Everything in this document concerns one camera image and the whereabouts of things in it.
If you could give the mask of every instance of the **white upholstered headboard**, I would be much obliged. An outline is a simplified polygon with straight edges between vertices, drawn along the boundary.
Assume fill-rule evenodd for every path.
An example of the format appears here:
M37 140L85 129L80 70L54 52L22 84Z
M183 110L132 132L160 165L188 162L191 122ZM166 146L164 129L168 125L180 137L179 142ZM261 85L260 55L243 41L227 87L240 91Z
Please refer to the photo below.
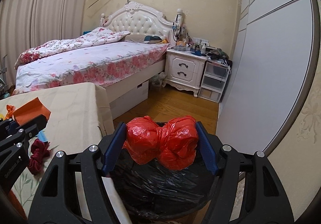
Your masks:
M132 34L163 36L175 44L173 22L166 20L162 12L151 7L131 1L108 18L102 26L114 32L129 31Z

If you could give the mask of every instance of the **dark red cloth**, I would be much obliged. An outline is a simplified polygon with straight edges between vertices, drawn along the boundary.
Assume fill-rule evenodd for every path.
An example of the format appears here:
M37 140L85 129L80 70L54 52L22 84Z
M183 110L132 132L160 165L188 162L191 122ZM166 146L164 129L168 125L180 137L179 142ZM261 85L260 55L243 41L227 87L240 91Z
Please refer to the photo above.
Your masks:
M157 158L170 170L182 170L195 159L198 142L195 123L193 117L185 116L160 127L149 116L137 117L127 124L123 148L138 164Z
M30 157L28 169L33 175L37 175L41 171L43 158L50 156L48 147L49 142L44 143L39 139L36 139L31 145L33 155Z

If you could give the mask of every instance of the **wall socket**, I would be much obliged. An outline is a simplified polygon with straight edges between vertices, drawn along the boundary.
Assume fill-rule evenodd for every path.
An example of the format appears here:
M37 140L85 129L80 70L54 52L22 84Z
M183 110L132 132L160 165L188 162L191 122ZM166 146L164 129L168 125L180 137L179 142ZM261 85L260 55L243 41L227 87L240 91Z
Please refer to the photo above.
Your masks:
M206 39L193 38L193 41L197 44L204 45L204 43L209 46L209 41Z

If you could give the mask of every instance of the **metal bolt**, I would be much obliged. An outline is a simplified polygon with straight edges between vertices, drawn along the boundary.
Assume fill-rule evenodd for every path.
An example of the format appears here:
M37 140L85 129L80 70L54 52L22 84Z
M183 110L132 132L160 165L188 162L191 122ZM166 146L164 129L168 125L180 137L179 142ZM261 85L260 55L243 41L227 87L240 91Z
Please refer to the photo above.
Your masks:
M98 146L97 145L92 145L91 147L89 147L90 151L97 151Z
M262 158L262 157L264 157L265 154L262 151L257 151L256 155Z
M60 157L64 156L64 152L63 151L59 151L59 152L56 153L56 156L58 158L60 158Z
M224 151L231 151L232 148L229 145L223 145L223 150Z

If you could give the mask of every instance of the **red plastic bag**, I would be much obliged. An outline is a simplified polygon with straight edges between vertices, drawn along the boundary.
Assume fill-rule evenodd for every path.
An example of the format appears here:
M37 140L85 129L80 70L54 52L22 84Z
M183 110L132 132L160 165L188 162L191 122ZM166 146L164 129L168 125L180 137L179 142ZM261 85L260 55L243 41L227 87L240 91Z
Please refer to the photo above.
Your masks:
M132 159L138 164L146 164L156 158L158 149L159 127L149 116L137 117L127 124L126 148Z
M127 124L126 148L132 159L145 164L154 158L170 170L182 170L194 162L198 135L191 116L170 120L163 127L149 116Z
M193 117L185 116L163 126L157 159L167 169L182 170L193 163L198 142L195 123Z

